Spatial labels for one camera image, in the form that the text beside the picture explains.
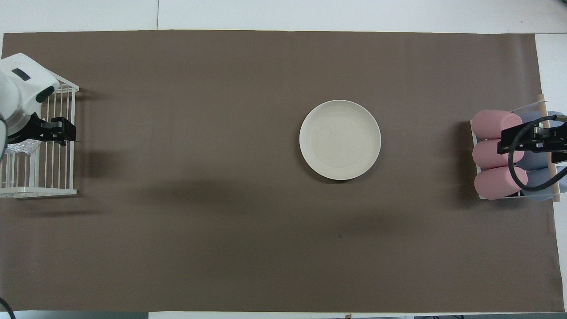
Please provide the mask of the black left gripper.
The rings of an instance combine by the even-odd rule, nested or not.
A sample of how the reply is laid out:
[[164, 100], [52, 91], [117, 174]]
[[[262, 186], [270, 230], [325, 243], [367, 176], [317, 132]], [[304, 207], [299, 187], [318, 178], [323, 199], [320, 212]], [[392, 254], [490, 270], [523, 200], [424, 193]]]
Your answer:
[[[28, 139], [51, 141], [53, 135], [48, 128], [42, 126], [43, 124], [49, 124], [49, 122], [40, 119], [37, 113], [33, 113], [26, 125], [21, 129], [21, 141]], [[61, 147], [65, 147], [69, 142], [76, 141], [76, 127], [65, 117], [51, 118], [51, 129], [57, 131], [55, 141]]]

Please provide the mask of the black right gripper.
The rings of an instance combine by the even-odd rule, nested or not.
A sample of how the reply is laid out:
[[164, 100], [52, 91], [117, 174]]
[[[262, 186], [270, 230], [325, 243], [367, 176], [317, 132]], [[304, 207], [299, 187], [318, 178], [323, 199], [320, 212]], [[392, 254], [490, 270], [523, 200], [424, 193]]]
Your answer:
[[[513, 139], [519, 136], [517, 143]], [[522, 140], [532, 140], [524, 145]], [[533, 153], [551, 154], [551, 162], [564, 163], [567, 161], [567, 124], [551, 128], [541, 128], [540, 125], [523, 123], [502, 130], [501, 139], [497, 144], [498, 154], [509, 154], [510, 152], [532, 151]]]

